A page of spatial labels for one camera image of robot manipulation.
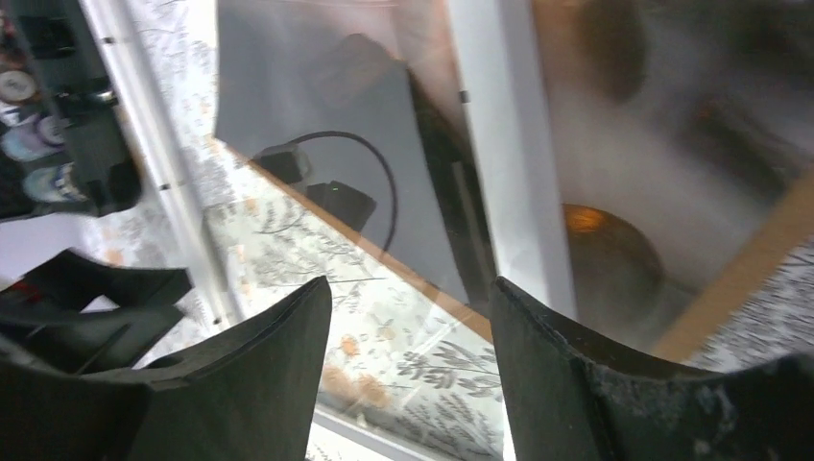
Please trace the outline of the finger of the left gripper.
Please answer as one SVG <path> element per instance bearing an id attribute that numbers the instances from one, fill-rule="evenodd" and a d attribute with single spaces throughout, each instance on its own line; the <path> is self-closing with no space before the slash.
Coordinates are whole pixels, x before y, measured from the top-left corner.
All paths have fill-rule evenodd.
<path id="1" fill-rule="evenodd" d="M 79 312 L 105 297 L 119 307 L 172 305 L 192 289 L 183 269 L 110 266 L 64 250 L 1 290 L 3 301 L 52 302 Z"/>
<path id="2" fill-rule="evenodd" d="M 184 314 L 174 305 L 83 313 L 1 304 L 1 358 L 73 376 L 135 365 Z"/>

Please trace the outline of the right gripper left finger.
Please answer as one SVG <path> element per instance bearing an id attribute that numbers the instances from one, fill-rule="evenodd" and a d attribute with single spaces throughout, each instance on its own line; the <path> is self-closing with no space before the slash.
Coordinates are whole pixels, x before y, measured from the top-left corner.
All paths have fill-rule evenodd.
<path id="1" fill-rule="evenodd" d="M 5 460 L 302 460 L 332 312 L 309 280 L 248 320 L 140 368 L 1 363 Z"/>

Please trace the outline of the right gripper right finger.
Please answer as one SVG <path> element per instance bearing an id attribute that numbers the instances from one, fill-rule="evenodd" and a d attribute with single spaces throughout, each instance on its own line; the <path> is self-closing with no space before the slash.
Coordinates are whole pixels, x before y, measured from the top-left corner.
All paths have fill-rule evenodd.
<path id="1" fill-rule="evenodd" d="M 491 332 L 519 460 L 809 460 L 813 358 L 731 373 L 624 346 L 507 279 Z"/>

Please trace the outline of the white picture frame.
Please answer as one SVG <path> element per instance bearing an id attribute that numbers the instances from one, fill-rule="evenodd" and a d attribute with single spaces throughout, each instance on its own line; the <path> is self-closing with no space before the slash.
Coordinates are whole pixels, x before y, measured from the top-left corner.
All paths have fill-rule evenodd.
<path id="1" fill-rule="evenodd" d="M 490 285 L 574 310 L 518 6 L 83 2 L 211 317 L 328 280 L 315 454 L 515 458 Z"/>

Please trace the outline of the black poker chip case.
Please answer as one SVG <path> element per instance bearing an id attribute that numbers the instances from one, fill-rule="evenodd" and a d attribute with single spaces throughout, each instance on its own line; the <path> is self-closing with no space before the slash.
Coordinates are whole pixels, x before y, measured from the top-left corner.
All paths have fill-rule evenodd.
<path id="1" fill-rule="evenodd" d="M 78 1 L 1 4 L 1 219 L 134 207 L 142 180 Z"/>

